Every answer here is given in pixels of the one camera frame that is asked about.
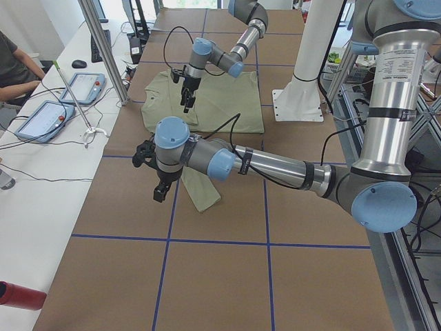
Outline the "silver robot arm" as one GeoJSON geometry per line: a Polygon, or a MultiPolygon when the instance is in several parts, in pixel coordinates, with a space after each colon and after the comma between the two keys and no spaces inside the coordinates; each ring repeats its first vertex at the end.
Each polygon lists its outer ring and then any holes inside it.
{"type": "Polygon", "coordinates": [[[229,52],[219,48],[213,41],[204,38],[195,39],[189,62],[182,70],[173,69],[171,78],[174,83],[184,78],[181,88],[183,112],[193,108],[205,67],[215,65],[230,76],[236,78],[243,71],[244,60],[257,41],[264,37],[268,28],[266,9],[257,1],[230,1],[229,13],[247,25],[246,31],[229,52]]]}
{"type": "Polygon", "coordinates": [[[275,99],[282,106],[259,148],[231,139],[190,131],[184,120],[167,117],[156,125],[152,164],[159,177],[156,201],[164,201],[184,168],[210,179],[226,180],[232,172],[260,175],[292,190],[315,192],[333,201],[355,221],[374,232],[394,232],[410,223],[417,201],[409,188],[404,160],[428,49],[440,38],[439,1],[357,1],[352,49],[376,56],[361,155],[348,167],[317,165],[294,158],[310,135],[294,133],[288,122],[311,119],[318,108],[316,79],[335,35],[340,9],[326,14],[328,1],[312,6],[293,78],[275,99]]]}

